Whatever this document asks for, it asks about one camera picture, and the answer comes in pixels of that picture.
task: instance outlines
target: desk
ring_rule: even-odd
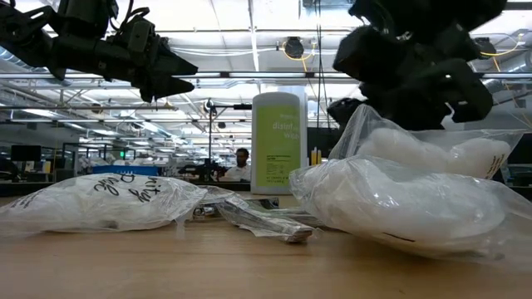
[[[325,232],[306,245],[225,221],[0,239],[1,298],[527,298],[532,274],[412,257]]]

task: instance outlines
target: computer monitor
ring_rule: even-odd
[[[40,161],[40,145],[12,145],[11,161]]]

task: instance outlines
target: plastic bag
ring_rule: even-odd
[[[532,257],[532,203],[497,182],[356,155],[295,170],[290,188],[330,228],[406,252],[487,261],[528,248],[521,258]]]
[[[367,154],[407,166],[491,179],[526,130],[408,132],[372,107],[358,106],[329,159]]]
[[[271,213],[259,205],[243,200],[237,194],[216,204],[222,216],[255,237],[277,238],[287,243],[302,243],[314,229],[282,215]]]
[[[184,222],[207,191],[178,179],[93,174],[54,184],[0,208],[0,233],[101,232]]]

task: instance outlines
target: ziplock bag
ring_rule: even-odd
[[[358,106],[329,159],[367,154],[407,166],[491,179],[526,130],[427,130],[409,132]]]
[[[497,182],[356,155],[294,170],[290,188],[328,227],[405,252],[467,261],[532,257],[532,203]]]
[[[249,230],[255,237],[276,238],[286,243],[305,242],[314,229],[283,215],[272,213],[253,200],[244,200],[233,191],[214,186],[202,186],[208,190],[200,203],[201,208],[213,208],[229,223]]]
[[[184,217],[206,190],[172,178],[93,174],[54,184],[0,208],[0,233],[152,229]]]

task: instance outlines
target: green label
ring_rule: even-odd
[[[299,108],[293,105],[261,107],[258,112],[257,186],[286,187],[290,171],[301,164]]]

